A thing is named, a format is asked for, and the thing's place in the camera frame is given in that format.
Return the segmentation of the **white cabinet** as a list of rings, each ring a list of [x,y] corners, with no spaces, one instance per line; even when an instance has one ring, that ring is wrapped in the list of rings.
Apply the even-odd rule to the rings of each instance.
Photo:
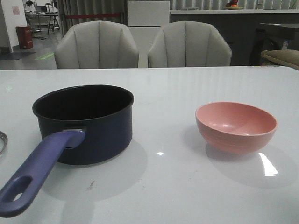
[[[139,50],[139,68],[148,67],[148,51],[162,25],[169,23],[168,0],[128,0],[128,27]]]

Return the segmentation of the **dark side table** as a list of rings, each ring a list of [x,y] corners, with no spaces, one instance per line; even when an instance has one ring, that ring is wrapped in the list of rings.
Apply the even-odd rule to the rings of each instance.
[[[260,23],[256,30],[249,65],[261,64],[264,50],[299,49],[299,25],[297,23]]]

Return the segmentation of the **grey curtain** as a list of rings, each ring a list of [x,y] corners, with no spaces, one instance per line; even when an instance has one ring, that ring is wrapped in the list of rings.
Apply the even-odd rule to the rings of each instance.
[[[62,35],[74,25],[96,21],[128,24],[126,0],[58,0]]]

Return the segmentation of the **right beige chair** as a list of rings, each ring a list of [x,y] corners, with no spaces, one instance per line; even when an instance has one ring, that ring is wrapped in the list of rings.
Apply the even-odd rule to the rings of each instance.
[[[148,67],[230,66],[232,50],[211,24],[177,21],[162,26],[148,51]]]

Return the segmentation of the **tan cushion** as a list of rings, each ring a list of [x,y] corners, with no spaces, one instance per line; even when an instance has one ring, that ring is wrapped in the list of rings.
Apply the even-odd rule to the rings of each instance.
[[[299,51],[293,49],[264,50],[260,54],[262,65],[279,65],[299,70]]]

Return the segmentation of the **pink bowl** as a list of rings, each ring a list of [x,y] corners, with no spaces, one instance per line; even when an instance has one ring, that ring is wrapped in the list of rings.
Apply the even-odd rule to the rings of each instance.
[[[198,130],[209,145],[233,154],[263,148],[278,128],[276,118],[267,111],[236,102],[202,105],[195,117]]]

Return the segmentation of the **background desk with equipment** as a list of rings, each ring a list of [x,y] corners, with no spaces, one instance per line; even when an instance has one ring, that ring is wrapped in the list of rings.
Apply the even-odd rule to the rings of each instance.
[[[32,33],[42,31],[47,26],[47,33],[60,29],[57,0],[24,0],[27,25]]]

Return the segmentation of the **fruit plate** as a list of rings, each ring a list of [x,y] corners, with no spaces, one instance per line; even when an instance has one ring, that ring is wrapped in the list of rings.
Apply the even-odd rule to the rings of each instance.
[[[224,8],[227,9],[227,10],[241,10],[241,9],[244,9],[243,6],[238,5],[238,0],[231,0],[230,2],[228,2],[224,6]]]

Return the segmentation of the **dark blue saucepan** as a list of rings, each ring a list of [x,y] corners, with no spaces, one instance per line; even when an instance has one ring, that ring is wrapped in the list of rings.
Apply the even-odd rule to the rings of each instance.
[[[56,162],[89,165],[115,157],[132,140],[133,94],[112,85],[73,86],[32,106],[42,141],[0,191],[1,217],[33,202]]]

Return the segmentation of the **grey counter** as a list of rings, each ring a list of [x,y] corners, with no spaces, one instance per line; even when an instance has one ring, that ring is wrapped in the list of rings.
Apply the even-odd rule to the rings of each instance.
[[[171,10],[170,22],[196,21],[217,28],[232,49],[232,66],[259,65],[264,35],[261,23],[298,23],[298,10]]]

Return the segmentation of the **glass lid blue knob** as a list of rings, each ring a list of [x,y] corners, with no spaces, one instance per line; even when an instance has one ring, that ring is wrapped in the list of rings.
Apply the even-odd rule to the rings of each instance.
[[[8,143],[8,137],[7,135],[0,131],[0,155],[3,155]]]

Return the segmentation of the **beige chair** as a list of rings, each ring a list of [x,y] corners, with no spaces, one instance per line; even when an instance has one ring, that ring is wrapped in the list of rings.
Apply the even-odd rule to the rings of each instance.
[[[129,28],[110,21],[72,26],[55,51],[58,69],[137,68],[139,51]]]
[[[211,24],[177,21],[162,26],[148,51],[148,67],[230,66],[232,50]]]

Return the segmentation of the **left beige chair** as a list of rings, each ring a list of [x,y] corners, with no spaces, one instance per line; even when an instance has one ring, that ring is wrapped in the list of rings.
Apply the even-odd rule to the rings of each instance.
[[[72,26],[55,51],[58,69],[137,68],[139,51],[129,28],[110,21]]]

